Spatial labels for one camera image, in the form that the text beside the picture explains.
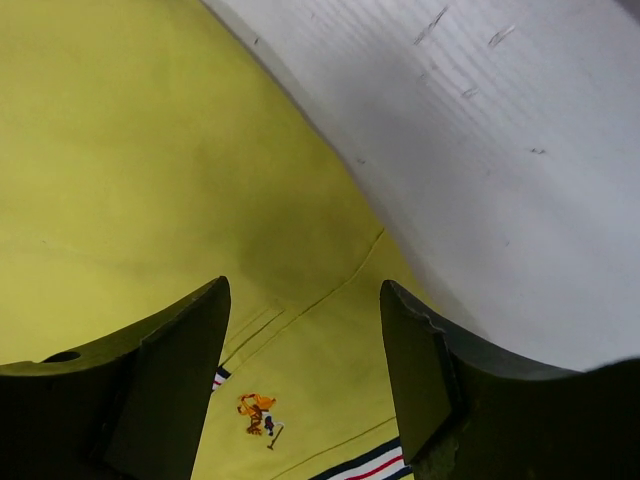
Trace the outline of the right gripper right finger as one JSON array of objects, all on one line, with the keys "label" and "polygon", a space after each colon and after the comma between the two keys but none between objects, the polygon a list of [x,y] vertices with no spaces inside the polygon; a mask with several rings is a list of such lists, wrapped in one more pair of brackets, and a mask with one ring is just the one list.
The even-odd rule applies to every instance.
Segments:
[{"label": "right gripper right finger", "polygon": [[639,363],[586,372],[505,350],[399,283],[380,314],[404,458],[419,479],[635,479]]}]

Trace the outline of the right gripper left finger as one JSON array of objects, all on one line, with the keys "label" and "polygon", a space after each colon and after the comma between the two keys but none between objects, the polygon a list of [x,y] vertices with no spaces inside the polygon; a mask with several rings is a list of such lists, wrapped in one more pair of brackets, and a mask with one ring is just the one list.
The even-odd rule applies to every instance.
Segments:
[{"label": "right gripper left finger", "polygon": [[218,277],[44,361],[1,368],[5,479],[187,479],[231,310]]}]

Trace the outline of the yellow-green trousers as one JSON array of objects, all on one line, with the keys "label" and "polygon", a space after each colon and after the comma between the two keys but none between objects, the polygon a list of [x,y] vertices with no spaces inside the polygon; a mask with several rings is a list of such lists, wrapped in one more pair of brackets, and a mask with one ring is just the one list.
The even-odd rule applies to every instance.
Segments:
[{"label": "yellow-green trousers", "polygon": [[225,276],[197,479],[408,479],[379,291],[411,275],[341,159],[199,1],[1,5],[1,360]]}]

